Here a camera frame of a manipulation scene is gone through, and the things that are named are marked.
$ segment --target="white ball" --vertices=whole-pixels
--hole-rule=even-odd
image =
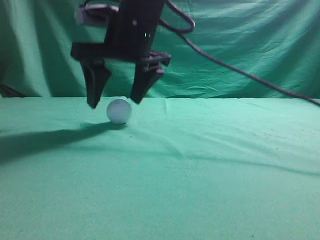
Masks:
[[[123,99],[113,100],[106,108],[106,115],[113,124],[125,124],[131,115],[131,105]]]

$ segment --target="green cloth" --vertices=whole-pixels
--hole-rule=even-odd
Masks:
[[[174,0],[194,18],[188,34],[201,49],[287,90],[320,97],[319,0]],[[0,84],[27,96],[83,97],[85,82],[70,57],[72,42],[102,42],[104,29],[78,26],[83,0],[0,1]],[[186,24],[167,7],[163,18]],[[149,97],[279,98],[251,79],[209,62],[158,28],[153,48],[172,54]],[[129,96],[132,64],[108,61],[113,72],[105,96]]]
[[[1,240],[319,239],[316,106],[111,100],[1,99]]]

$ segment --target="green tablecloth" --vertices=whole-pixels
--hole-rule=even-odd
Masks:
[[[1,240],[319,239],[316,106],[110,100],[1,99]]]

